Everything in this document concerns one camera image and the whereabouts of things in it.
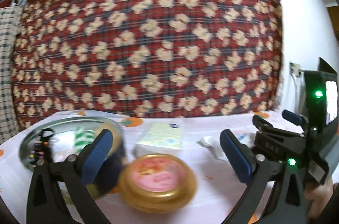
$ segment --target checkered fabric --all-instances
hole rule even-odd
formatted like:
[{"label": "checkered fabric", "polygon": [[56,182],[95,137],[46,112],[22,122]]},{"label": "checkered fabric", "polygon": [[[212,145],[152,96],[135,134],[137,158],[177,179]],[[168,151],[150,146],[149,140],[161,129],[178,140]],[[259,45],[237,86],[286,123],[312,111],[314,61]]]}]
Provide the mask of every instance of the checkered fabric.
[{"label": "checkered fabric", "polygon": [[19,119],[270,109],[281,35],[279,0],[28,0],[14,48]]},{"label": "checkered fabric", "polygon": [[21,7],[0,9],[0,144],[19,132],[11,91],[11,58],[21,13]]}]

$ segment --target white tablecloth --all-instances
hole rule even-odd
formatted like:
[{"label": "white tablecloth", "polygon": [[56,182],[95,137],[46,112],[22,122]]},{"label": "white tablecloth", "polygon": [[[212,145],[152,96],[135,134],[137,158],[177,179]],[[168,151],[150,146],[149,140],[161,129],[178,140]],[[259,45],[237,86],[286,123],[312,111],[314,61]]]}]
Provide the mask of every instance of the white tablecloth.
[{"label": "white tablecloth", "polygon": [[[267,120],[274,127],[299,133],[302,131],[300,127],[282,119],[279,114],[272,111],[268,114],[270,117]],[[197,144],[197,141],[204,136],[218,136],[223,129],[231,129],[235,134],[255,133],[257,129],[251,122],[252,116],[253,114],[248,113],[202,118],[144,119],[141,126],[124,127],[128,159],[132,161],[134,158],[132,155],[133,147],[151,122],[171,121],[182,125],[185,131],[184,148],[179,157],[194,171],[198,181],[198,190],[189,205],[175,213],[166,215],[138,212],[125,205],[119,194],[109,194],[101,198],[97,201],[98,206],[113,224],[220,224],[241,197],[245,185],[238,181],[233,169],[227,162],[216,160],[209,150],[201,147]],[[20,143],[33,128],[66,117],[69,117],[69,115],[56,113],[0,145],[0,149],[4,151],[4,154],[0,156],[0,195],[14,217],[22,224],[26,223],[26,202],[32,173],[25,169],[19,161],[18,149]],[[335,181],[339,181],[338,168],[333,178]],[[271,187],[272,184],[269,184],[258,206],[258,214],[262,212],[265,206]],[[68,208],[73,218],[83,223],[75,207],[68,206]]]}]

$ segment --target green light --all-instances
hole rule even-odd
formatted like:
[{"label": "green light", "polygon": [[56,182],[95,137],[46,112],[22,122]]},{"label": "green light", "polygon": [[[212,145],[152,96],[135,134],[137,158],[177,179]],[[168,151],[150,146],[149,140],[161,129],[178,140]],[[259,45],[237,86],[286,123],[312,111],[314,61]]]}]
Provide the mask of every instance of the green light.
[{"label": "green light", "polygon": [[294,166],[294,165],[296,164],[296,160],[294,160],[293,158],[288,159],[287,162],[288,162],[291,166]]},{"label": "green light", "polygon": [[317,96],[318,99],[320,99],[320,97],[323,96],[323,93],[322,93],[321,91],[318,90],[318,91],[316,92],[316,96]]}]

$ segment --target yellow patterned box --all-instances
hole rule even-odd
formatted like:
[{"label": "yellow patterned box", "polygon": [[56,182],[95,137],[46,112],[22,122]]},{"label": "yellow patterned box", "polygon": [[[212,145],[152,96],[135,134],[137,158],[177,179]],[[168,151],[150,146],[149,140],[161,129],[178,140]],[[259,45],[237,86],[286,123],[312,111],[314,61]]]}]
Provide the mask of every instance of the yellow patterned box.
[{"label": "yellow patterned box", "polygon": [[182,150],[182,127],[174,123],[155,122],[136,144],[136,155],[164,153],[178,156]]}]

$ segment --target green striped object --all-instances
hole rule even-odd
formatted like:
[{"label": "green striped object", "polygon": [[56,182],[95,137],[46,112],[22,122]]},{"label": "green striped object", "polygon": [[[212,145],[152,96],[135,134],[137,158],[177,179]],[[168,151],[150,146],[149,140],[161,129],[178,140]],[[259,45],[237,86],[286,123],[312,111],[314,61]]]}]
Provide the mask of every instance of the green striped object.
[{"label": "green striped object", "polygon": [[79,154],[85,146],[92,144],[95,137],[94,131],[78,127],[74,135],[74,149],[77,154]]}]

